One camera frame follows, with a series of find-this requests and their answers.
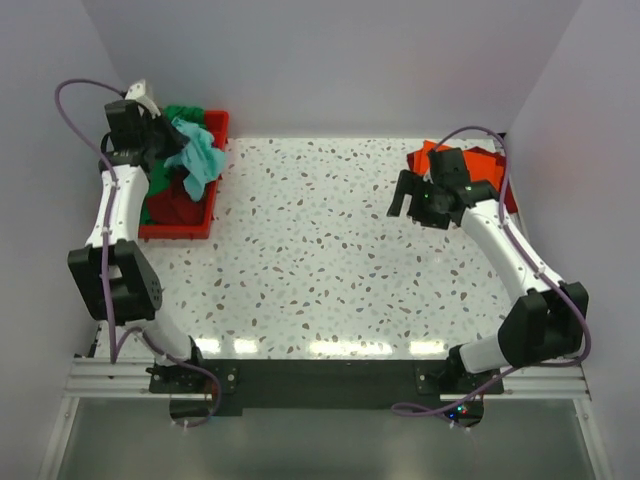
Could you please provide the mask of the teal t shirt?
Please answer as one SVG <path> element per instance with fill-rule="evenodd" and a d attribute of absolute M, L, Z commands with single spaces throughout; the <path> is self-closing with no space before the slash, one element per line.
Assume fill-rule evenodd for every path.
<path fill-rule="evenodd" d="M 194 202 L 202 199 L 206 186 L 217 180 L 227 165 L 226 154 L 214 146 L 214 136 L 198 124 L 174 118 L 176 130 L 188 139 L 186 146 L 176 155 L 165 160 L 169 169 L 183 168 L 187 176 L 182 183 Z"/>

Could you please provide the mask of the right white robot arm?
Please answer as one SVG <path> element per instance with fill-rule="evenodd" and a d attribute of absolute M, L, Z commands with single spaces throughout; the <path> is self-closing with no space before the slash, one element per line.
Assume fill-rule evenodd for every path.
<path fill-rule="evenodd" d="M 549 364 L 589 350 L 585 331 L 589 295 L 566 282 L 513 227 L 488 180 L 475 180 L 461 149 L 431 151 L 425 173 L 399 173 L 388 216 L 408 209 L 424 227 L 461 228 L 479 246 L 502 281 L 511 309 L 497 332 L 450 349 L 431 374 L 440 393 L 466 393 L 502 368 Z"/>

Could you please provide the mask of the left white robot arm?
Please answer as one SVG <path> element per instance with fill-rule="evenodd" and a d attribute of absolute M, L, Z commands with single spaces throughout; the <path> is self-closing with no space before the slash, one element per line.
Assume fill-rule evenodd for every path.
<path fill-rule="evenodd" d="M 91 317 L 107 324 L 111 362 L 135 336 L 154 357 L 148 372 L 155 380 L 214 395 L 195 341 L 163 312 L 160 279 L 138 244 L 152 167 L 187 139 L 146 96 L 126 95 L 107 104 L 105 115 L 109 130 L 96 148 L 102 184 L 96 222 L 67 265 Z"/>

